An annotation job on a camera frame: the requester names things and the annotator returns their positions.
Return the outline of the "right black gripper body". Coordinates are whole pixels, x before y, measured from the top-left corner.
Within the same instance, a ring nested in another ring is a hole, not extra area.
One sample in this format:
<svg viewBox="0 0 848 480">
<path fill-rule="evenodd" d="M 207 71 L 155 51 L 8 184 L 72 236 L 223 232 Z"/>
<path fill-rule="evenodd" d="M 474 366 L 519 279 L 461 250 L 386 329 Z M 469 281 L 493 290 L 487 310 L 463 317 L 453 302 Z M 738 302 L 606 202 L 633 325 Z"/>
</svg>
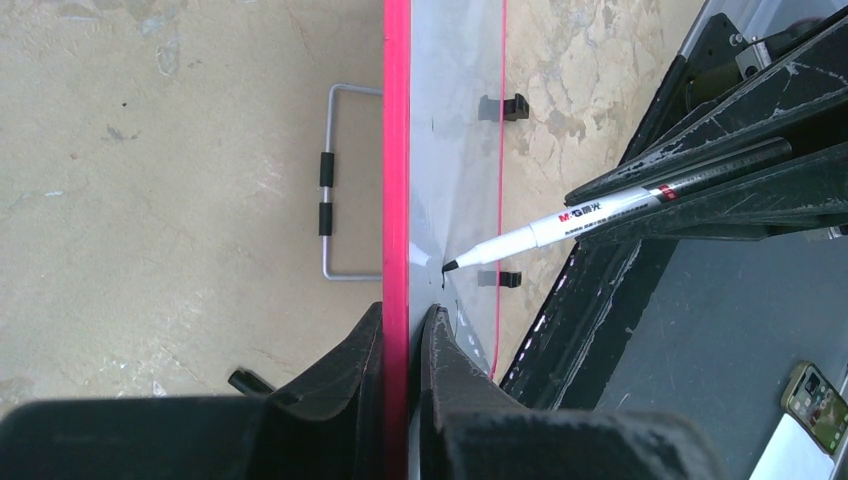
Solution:
<svg viewBox="0 0 848 480">
<path fill-rule="evenodd" d="M 692 110 L 690 115 L 695 115 L 697 118 L 705 115 L 712 106 L 723 102 L 732 92 L 763 75 L 779 61 L 799 52 L 805 45 L 815 43 L 819 36 L 830 33 L 845 33 L 847 35 L 846 9 L 840 9 L 823 20 L 803 20 L 769 39 L 751 44 L 749 50 L 741 56 L 749 65 L 745 73 L 740 72 L 736 63 L 730 63 L 722 70 L 709 71 L 693 79 L 685 96 L 688 106 Z M 800 154 L 793 149 L 791 143 L 790 145 L 792 155 L 786 161 L 833 146 L 819 147 L 809 153 Z"/>
</svg>

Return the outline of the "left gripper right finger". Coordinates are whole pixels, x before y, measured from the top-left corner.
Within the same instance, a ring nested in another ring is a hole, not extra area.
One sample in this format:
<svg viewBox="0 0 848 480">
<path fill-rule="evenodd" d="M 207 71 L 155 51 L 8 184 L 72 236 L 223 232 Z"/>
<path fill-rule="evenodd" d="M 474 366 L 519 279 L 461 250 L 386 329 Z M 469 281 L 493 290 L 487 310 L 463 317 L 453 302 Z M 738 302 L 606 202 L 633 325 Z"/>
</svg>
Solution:
<svg viewBox="0 0 848 480">
<path fill-rule="evenodd" d="M 447 310 L 423 321 L 423 479 L 720 479 L 709 442 L 670 413 L 535 410 L 462 351 Z"/>
</svg>

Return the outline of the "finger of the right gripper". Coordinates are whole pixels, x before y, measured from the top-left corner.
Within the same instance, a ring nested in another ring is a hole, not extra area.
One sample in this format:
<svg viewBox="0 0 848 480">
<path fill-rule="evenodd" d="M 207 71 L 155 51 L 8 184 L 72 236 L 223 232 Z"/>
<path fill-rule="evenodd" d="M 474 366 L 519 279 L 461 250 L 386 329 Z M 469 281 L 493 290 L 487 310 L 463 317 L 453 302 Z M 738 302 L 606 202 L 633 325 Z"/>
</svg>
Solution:
<svg viewBox="0 0 848 480">
<path fill-rule="evenodd" d="M 710 158 L 784 137 L 802 154 L 847 139 L 847 35 L 830 33 L 779 61 L 671 138 L 564 198 L 576 205 Z"/>
<path fill-rule="evenodd" d="M 847 224 L 847 144 L 615 220 L 584 244 L 644 239 L 761 240 Z"/>
</svg>

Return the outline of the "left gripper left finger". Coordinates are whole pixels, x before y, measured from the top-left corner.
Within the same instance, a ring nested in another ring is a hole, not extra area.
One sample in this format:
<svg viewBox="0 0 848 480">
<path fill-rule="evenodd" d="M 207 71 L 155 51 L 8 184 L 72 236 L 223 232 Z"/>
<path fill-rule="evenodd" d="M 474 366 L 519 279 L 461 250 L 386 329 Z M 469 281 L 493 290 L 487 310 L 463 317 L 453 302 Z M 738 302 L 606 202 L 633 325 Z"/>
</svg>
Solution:
<svg viewBox="0 0 848 480">
<path fill-rule="evenodd" d="M 382 306 L 286 385 L 238 396 L 50 400 L 1 423 L 5 479 L 378 479 Z"/>
</svg>

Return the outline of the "black marker cap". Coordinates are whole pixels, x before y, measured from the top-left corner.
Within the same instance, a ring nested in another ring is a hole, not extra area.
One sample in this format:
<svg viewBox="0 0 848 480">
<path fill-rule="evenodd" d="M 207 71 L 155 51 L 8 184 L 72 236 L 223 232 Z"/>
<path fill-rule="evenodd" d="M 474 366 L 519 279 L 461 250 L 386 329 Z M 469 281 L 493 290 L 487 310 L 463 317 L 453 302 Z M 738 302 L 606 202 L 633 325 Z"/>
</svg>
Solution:
<svg viewBox="0 0 848 480">
<path fill-rule="evenodd" d="M 238 368 L 228 377 L 227 382 L 244 395 L 265 396 L 275 391 L 275 388 L 252 370 Z"/>
</svg>

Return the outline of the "black white marker pen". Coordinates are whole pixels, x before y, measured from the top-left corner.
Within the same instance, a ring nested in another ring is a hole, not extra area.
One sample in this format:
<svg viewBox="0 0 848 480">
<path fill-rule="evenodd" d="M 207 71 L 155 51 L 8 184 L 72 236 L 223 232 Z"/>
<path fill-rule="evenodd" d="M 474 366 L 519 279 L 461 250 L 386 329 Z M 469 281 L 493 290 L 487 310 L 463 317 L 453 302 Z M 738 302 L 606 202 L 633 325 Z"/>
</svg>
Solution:
<svg viewBox="0 0 848 480">
<path fill-rule="evenodd" d="M 445 263 L 444 273 L 485 265 L 518 253 L 574 238 L 613 220 L 676 201 L 688 194 L 721 185 L 744 175 L 777 165 L 792 155 L 781 137 L 678 170 L 644 185 L 614 191 L 529 223 L 475 245 Z"/>
</svg>

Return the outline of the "red framed whiteboard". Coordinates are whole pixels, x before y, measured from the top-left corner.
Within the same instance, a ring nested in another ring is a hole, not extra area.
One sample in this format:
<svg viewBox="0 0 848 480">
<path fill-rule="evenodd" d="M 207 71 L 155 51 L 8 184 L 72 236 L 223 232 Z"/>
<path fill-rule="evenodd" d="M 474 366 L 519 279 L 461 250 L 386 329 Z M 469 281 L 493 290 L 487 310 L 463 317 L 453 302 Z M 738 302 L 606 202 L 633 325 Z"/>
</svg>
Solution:
<svg viewBox="0 0 848 480">
<path fill-rule="evenodd" d="M 498 365 L 500 267 L 442 266 L 498 235 L 503 220 L 505 53 L 503 1 L 387 1 L 381 87 L 338 83 L 383 107 L 382 262 L 379 272 L 335 271 L 332 227 L 336 119 L 326 122 L 319 185 L 321 270 L 330 281 L 380 282 L 383 302 L 385 475 L 417 474 L 417 350 L 426 311 L 447 310 L 460 350 L 485 374 Z"/>
</svg>

